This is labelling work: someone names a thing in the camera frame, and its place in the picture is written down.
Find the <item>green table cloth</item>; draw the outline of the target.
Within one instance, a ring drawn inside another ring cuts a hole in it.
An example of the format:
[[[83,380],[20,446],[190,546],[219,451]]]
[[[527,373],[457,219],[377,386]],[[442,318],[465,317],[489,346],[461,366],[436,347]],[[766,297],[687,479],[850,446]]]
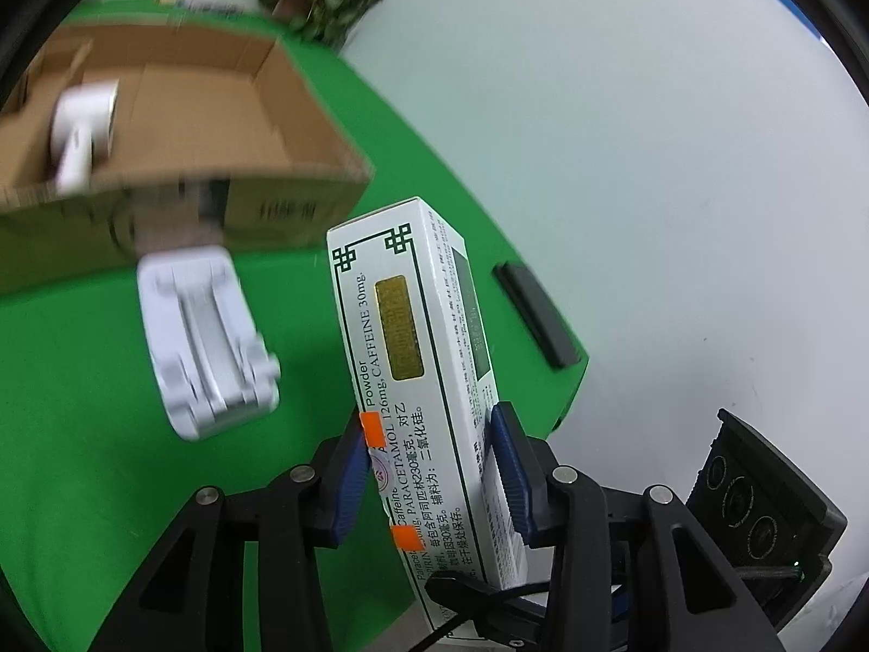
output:
[[[515,252],[482,206],[348,65],[289,46],[315,93],[374,152],[364,209],[408,190],[464,237],[498,392],[529,431],[548,436],[579,392],[588,355],[579,347],[579,365],[550,368],[492,277]],[[234,259],[259,353],[280,364],[279,403],[205,440],[178,436],[163,406],[164,375],[178,417],[190,417],[203,387],[171,281],[147,290],[159,309],[147,322],[135,271],[2,300],[2,569],[48,649],[89,646],[194,486],[262,486],[343,430],[355,397],[324,252]],[[371,484],[349,542],[319,560],[337,650],[361,650],[411,602]]]

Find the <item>brown cardboard box tray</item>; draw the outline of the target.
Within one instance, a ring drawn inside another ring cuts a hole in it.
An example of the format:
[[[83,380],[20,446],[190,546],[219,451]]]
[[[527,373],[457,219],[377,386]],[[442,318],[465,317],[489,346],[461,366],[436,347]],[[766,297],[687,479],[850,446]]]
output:
[[[114,139],[74,195],[52,122],[78,85],[118,89]],[[217,25],[65,25],[2,113],[2,287],[15,293],[152,252],[314,246],[371,166],[273,37]]]

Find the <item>white medicine box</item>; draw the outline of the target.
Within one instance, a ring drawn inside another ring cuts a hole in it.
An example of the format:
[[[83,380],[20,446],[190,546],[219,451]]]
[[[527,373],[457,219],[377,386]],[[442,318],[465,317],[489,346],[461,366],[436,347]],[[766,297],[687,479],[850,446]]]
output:
[[[437,571],[493,589],[527,579],[488,427],[498,403],[465,241],[402,200],[331,228],[331,282],[381,505],[429,627]]]

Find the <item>black rectangular case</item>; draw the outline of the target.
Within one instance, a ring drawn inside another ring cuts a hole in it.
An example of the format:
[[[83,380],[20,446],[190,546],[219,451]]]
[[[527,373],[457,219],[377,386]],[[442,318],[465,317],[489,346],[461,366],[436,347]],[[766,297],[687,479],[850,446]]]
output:
[[[573,334],[529,266],[502,262],[493,266],[492,274],[550,368],[561,371],[579,365],[582,357]]]

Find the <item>white hair dryer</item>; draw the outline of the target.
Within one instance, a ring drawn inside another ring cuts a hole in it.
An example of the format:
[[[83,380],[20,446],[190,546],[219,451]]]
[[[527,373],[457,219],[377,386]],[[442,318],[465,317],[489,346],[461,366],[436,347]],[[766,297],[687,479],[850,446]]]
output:
[[[50,128],[54,190],[59,196],[82,193],[97,160],[110,155],[118,96],[118,79],[75,85],[59,96]]]

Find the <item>colourful packet on table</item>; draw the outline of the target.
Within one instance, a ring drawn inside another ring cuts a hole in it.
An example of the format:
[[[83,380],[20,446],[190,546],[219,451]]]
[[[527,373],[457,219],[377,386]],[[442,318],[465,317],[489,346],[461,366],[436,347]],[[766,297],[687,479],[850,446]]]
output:
[[[213,2],[212,0],[156,0],[163,6],[188,10],[188,12],[200,12],[201,14],[215,14],[219,16],[237,16],[244,12],[242,6],[231,3]]]

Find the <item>white folding phone stand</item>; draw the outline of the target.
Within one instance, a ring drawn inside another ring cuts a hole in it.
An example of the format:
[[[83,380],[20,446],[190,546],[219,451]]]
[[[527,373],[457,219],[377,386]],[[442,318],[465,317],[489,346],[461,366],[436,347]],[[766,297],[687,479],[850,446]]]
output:
[[[137,289],[163,409],[179,438],[199,442],[279,406],[279,359],[253,322],[227,250],[143,256]]]

